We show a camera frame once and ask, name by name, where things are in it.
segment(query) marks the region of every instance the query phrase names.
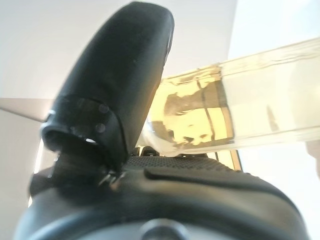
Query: black rubber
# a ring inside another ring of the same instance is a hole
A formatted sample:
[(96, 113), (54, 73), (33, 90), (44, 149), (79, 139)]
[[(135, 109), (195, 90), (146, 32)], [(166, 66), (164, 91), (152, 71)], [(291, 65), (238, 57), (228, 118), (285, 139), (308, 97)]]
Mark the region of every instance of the black rubber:
[[(181, 159), (131, 159), (124, 176), (111, 187), (105, 182), (100, 187), (66, 186), (37, 194), (19, 223), (15, 240), (74, 240), (107, 226), (156, 218), (205, 227), (239, 240), (309, 239), (292, 202), (259, 178), (233, 172), (213, 159), (195, 159), (184, 165), (196, 168), (202, 162), (199, 170), (168, 167)], [(158, 162), (157, 171), (163, 170), (155, 179), (146, 174), (154, 168), (137, 166), (153, 166), (153, 160)], [(160, 161), (165, 167), (159, 167)], [(226, 184), (217, 184), (219, 173), (225, 174)], [(226, 180), (233, 174), (246, 176), (252, 183), (234, 187)]]

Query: black plastic part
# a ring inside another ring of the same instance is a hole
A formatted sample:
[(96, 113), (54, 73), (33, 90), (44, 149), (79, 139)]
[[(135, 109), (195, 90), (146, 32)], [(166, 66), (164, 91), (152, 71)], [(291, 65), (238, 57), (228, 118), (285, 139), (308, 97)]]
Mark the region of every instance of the black plastic part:
[[(140, 160), (151, 162), (153, 158), (172, 161), (153, 156)], [(216, 167), (198, 170), (197, 174), (211, 174), (213, 179), (215, 173), (224, 174), (224, 179), (233, 174), (212, 162)], [(251, 186), (257, 187), (149, 179), (143, 169), (137, 168), (127, 170), (111, 185), (49, 188), (33, 198), (20, 220), (15, 240), (75, 240), (107, 226), (157, 218), (201, 226), (239, 240), (308, 240), (302, 217), (291, 201), (259, 187), (262, 180), (251, 175), (248, 178), (252, 178)]]
[(96, 33), (61, 89), (42, 139), (61, 151), (74, 136), (98, 145), (119, 172), (135, 147), (170, 50), (173, 16), (161, 6), (133, 2)]
[(141, 156), (160, 156), (160, 153), (151, 146), (145, 146), (141, 151)]

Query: yellow liquid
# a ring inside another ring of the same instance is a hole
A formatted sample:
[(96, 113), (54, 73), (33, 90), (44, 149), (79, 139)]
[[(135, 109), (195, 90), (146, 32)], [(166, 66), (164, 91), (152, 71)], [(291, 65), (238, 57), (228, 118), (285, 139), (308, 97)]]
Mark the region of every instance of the yellow liquid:
[(162, 80), (144, 140), (166, 156), (320, 139), (320, 38)]

